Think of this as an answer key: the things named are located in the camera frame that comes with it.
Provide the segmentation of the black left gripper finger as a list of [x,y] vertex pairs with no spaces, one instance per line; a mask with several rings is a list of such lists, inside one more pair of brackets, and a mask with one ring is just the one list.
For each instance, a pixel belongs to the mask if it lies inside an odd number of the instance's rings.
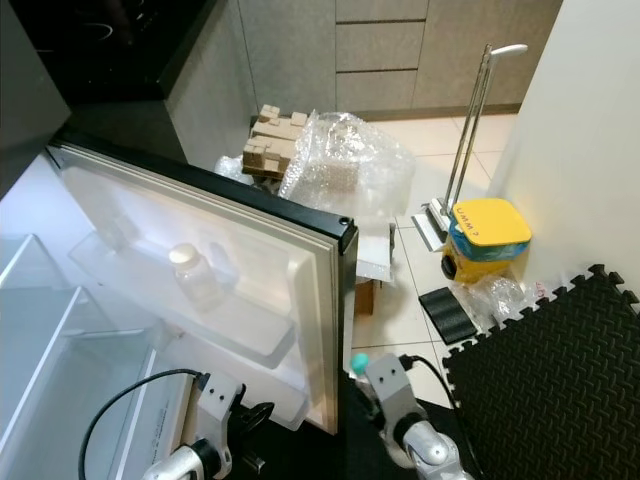
[[252,407],[236,407],[236,435],[251,436],[273,415],[274,403],[262,402]]

